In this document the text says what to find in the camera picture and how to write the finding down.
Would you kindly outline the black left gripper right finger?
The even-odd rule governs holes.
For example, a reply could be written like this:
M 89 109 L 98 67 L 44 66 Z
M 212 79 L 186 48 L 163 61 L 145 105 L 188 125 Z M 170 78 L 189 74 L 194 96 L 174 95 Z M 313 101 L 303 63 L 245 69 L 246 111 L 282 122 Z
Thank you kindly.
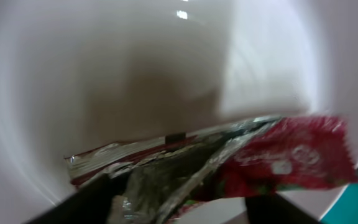
M 250 224 L 320 224 L 321 222 L 278 194 L 244 199 Z

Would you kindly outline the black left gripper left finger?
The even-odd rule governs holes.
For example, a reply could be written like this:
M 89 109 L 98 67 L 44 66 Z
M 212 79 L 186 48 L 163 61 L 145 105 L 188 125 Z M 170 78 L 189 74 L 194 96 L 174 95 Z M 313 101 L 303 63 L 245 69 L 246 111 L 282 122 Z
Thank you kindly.
M 114 179 L 104 174 L 55 208 L 33 218 L 28 224 L 106 224 L 112 198 L 126 189 L 126 175 Z

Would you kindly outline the red foil snack wrapper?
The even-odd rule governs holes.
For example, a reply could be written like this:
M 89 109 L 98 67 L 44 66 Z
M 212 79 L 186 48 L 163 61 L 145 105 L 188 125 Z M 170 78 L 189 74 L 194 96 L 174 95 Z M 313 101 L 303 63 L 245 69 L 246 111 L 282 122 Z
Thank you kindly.
M 338 116 L 266 116 L 164 138 L 114 142 L 67 157 L 80 189 L 122 179 L 111 223 L 171 223 L 220 198 L 332 189 L 358 181 Z

